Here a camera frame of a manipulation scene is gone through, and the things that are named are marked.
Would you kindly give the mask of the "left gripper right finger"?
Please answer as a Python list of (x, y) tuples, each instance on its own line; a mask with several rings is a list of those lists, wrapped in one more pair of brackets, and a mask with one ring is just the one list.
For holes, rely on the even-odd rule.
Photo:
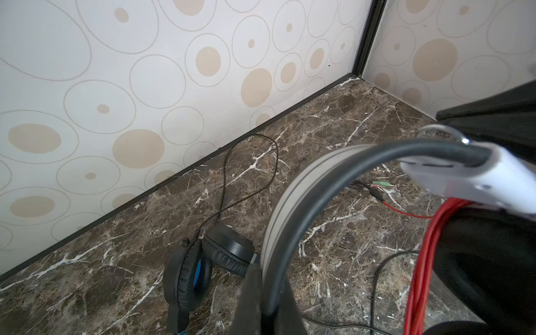
[(283, 282), (279, 308), (274, 321), (275, 335), (307, 335), (301, 312), (288, 279)]

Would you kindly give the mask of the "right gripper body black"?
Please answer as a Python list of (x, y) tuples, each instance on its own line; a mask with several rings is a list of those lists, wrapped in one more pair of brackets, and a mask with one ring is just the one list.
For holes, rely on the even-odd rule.
[(493, 142), (535, 162), (535, 81), (473, 103), (437, 112), (439, 124), (471, 140)]

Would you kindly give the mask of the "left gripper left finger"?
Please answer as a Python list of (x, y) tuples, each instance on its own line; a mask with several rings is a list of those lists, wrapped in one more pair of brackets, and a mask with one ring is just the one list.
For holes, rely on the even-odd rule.
[(237, 308), (234, 313), (230, 335), (262, 334), (262, 314), (260, 308), (262, 294), (262, 270), (253, 264), (247, 270)]

